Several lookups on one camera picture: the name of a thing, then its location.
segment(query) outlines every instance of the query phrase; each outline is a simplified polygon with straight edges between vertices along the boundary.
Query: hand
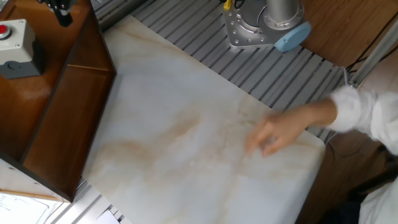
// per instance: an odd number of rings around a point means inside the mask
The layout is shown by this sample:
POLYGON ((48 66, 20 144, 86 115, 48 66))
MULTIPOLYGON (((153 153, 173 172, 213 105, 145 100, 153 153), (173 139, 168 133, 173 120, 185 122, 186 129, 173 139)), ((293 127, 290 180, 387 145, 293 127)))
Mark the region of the hand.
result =
POLYGON ((246 152, 252 155, 258 146, 268 143, 263 148, 262 156, 267 157, 292 144, 311 124, 311 117, 303 108, 297 108, 282 114, 264 117, 250 133, 246 143, 246 152))
POLYGON ((331 99, 303 105, 282 114, 266 116, 249 134, 246 152, 252 155, 258 146, 270 138, 275 141, 263 147, 262 156, 267 157, 292 144, 304 129, 311 125, 327 126, 337 117, 337 107, 331 99))

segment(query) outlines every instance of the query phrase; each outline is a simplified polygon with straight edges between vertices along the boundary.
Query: red button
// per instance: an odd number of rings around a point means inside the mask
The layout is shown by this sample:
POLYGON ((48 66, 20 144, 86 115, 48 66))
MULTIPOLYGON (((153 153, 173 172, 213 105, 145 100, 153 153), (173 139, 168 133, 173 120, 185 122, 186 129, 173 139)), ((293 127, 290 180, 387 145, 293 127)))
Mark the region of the red button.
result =
POLYGON ((5 33, 5 32, 7 32, 7 30, 8 30, 8 27, 7 27, 7 26, 5 26, 5 25, 0 25, 0 34, 3 34, 3 33, 5 33))

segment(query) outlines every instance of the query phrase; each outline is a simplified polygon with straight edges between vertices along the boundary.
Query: emergency stop button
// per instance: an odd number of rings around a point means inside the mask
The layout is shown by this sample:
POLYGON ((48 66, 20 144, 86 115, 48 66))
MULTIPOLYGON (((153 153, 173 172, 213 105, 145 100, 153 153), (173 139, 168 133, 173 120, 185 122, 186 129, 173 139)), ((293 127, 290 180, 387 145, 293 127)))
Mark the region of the emergency stop button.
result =
POLYGON ((6 40, 11 36, 11 30, 6 25, 0 24, 0 40, 6 40))

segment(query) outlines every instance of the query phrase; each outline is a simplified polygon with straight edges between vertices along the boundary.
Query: white sleeve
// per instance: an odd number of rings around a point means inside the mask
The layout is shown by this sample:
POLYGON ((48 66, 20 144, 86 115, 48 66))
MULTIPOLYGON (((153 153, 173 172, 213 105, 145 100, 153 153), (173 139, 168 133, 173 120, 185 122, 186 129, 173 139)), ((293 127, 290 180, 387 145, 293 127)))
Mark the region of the white sleeve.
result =
POLYGON ((337 118, 328 126, 338 132, 357 129, 378 139, 398 155, 398 94, 359 92, 345 86, 330 98, 337 107, 337 118))

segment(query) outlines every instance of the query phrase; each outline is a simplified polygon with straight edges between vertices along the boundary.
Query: metal mount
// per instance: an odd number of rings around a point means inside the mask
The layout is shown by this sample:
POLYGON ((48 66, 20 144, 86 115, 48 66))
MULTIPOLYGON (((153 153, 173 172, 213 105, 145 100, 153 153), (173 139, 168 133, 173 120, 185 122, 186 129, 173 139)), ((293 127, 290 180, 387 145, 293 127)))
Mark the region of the metal mount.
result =
POLYGON ((265 1, 246 0, 240 9, 223 10, 232 47, 239 49, 272 47, 280 38, 305 22, 300 2, 296 15, 288 21, 275 22, 267 14, 265 1))

